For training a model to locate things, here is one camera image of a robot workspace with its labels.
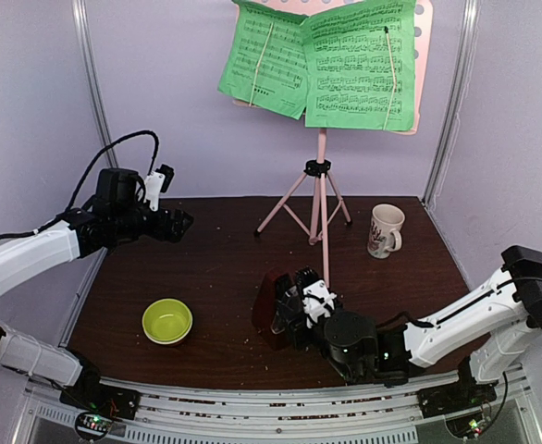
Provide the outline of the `brown wooden metronome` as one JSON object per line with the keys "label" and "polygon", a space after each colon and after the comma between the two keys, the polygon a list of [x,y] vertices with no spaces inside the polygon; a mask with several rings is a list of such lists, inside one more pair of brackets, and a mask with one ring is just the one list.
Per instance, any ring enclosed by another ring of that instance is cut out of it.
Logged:
{"label": "brown wooden metronome", "polygon": [[275,332],[277,313],[277,294],[282,295],[292,286],[290,276],[280,268],[266,272],[252,309],[252,324],[259,337],[273,350],[280,351],[289,347],[289,339],[284,330]]}

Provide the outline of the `pink music stand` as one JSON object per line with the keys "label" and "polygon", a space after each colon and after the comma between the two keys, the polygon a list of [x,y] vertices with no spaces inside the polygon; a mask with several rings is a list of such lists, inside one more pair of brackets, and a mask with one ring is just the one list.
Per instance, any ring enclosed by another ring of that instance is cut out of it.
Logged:
{"label": "pink music stand", "polygon": [[[419,126],[420,106],[425,83],[425,74],[431,38],[434,8],[429,0],[417,0],[413,3],[413,25],[415,27],[414,48],[416,57],[414,59],[415,81],[414,81],[414,110],[413,125],[406,133],[414,135]],[[351,215],[345,201],[339,191],[333,172],[329,168],[329,161],[326,159],[327,129],[318,130],[316,157],[306,163],[303,172],[295,180],[284,196],[282,196],[267,214],[260,225],[254,230],[253,236],[258,238],[267,225],[277,215],[279,210],[284,209],[299,225],[308,238],[311,245],[318,242],[322,244],[322,276],[326,284],[330,283],[329,265],[329,236],[328,227],[338,212],[342,212],[345,222],[352,224]],[[289,207],[288,200],[298,190],[305,179],[314,180],[314,193],[312,199],[310,223],[305,224],[296,213]]]}

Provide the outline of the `clear plastic metronome cover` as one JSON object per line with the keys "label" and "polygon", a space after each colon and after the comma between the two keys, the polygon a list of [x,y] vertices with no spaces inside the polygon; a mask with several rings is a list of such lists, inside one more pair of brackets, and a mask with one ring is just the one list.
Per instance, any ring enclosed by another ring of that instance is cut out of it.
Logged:
{"label": "clear plastic metronome cover", "polygon": [[276,312],[271,324],[271,331],[278,335],[302,311],[302,300],[296,286],[282,290],[276,297]]}

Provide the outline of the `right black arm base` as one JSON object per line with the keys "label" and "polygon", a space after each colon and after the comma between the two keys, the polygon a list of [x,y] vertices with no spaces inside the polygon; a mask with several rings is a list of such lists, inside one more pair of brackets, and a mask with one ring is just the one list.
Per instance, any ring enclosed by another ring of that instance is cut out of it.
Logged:
{"label": "right black arm base", "polygon": [[485,401],[494,401],[497,398],[495,386],[498,381],[478,382],[470,366],[475,362],[476,359],[471,354],[461,361],[457,381],[423,388],[417,392],[418,404],[424,418],[478,407]]}

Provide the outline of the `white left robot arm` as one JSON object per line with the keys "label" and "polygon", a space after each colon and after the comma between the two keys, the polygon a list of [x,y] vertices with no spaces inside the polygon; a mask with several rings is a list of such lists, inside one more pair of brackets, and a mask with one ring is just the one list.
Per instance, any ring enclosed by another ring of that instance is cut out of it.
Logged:
{"label": "white left robot arm", "polygon": [[[124,168],[106,168],[96,191],[81,208],[69,208],[41,228],[9,235],[0,245],[0,297],[58,265],[101,250],[114,251],[142,236],[178,242],[193,218],[161,207],[174,170],[162,165],[141,178]],[[0,321],[0,365],[69,388],[89,411],[102,409],[108,392],[91,376],[80,357],[23,334]]]}

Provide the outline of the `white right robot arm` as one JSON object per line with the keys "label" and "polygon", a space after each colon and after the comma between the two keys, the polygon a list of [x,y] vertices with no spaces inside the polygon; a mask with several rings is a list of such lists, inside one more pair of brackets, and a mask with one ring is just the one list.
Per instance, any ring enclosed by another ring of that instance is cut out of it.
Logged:
{"label": "white right robot arm", "polygon": [[381,324],[346,310],[305,267],[277,279],[270,330],[297,350],[315,346],[348,384],[385,386],[405,384],[488,335],[467,358],[468,374],[450,386],[450,401],[465,409],[542,333],[542,252],[514,245],[501,256],[501,268],[456,302],[419,319],[402,311]]}

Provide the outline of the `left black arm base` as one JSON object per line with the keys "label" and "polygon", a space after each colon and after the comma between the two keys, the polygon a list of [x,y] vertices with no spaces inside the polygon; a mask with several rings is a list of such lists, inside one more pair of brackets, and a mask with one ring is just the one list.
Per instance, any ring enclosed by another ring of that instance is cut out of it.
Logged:
{"label": "left black arm base", "polygon": [[66,405],[99,413],[110,419],[134,419],[140,393],[129,388],[106,385],[101,381],[96,365],[76,351],[73,355],[79,359],[82,370],[73,386],[59,389],[59,400]]}

